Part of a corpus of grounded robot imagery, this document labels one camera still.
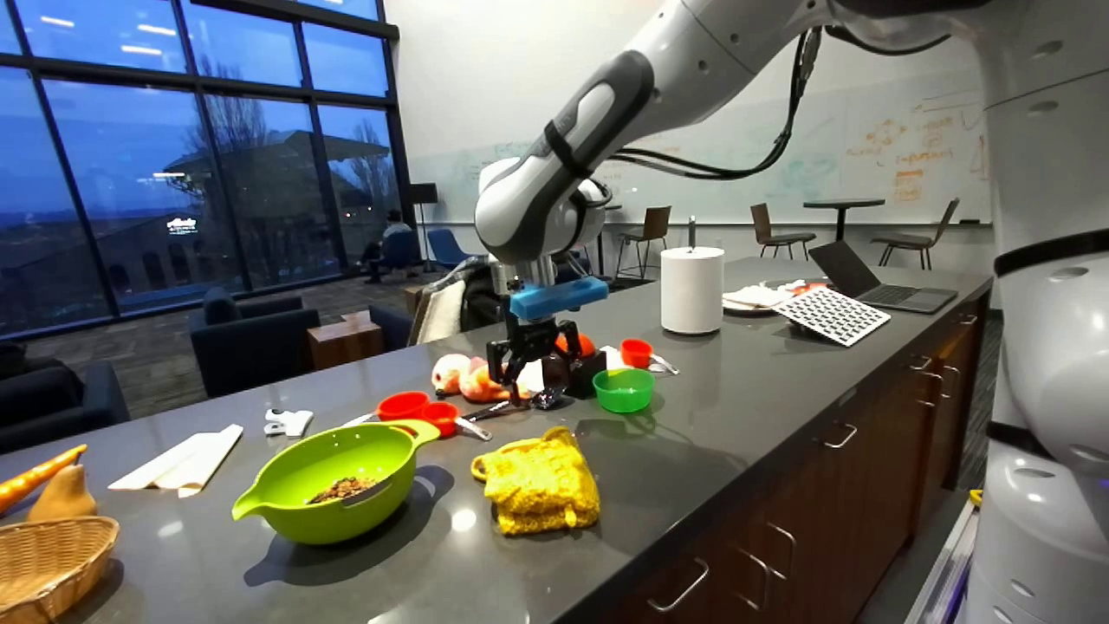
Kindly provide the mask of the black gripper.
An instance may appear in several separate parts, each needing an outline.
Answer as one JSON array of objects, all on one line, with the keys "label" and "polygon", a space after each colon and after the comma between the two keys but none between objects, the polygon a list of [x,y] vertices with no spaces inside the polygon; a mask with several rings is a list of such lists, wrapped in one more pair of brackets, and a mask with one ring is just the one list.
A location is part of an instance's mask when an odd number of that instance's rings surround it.
[{"label": "black gripper", "polygon": [[505,322],[505,341],[486,343],[488,378],[498,389],[514,389],[514,370],[521,370],[527,360],[540,358],[540,382],[544,395],[564,395],[569,393],[569,365],[564,353],[556,349],[562,326],[556,319],[540,322]]}]

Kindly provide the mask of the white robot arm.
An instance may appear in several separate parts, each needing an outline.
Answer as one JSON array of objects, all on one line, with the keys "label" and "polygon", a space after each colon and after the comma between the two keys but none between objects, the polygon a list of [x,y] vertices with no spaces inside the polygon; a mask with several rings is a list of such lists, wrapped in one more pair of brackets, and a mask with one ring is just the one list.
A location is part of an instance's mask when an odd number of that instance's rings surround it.
[{"label": "white robot arm", "polygon": [[983,78],[1003,343],[968,624],[1109,624],[1109,0],[665,0],[521,157],[479,178],[483,246],[534,274],[573,190],[696,126],[775,52],[959,37]]}]

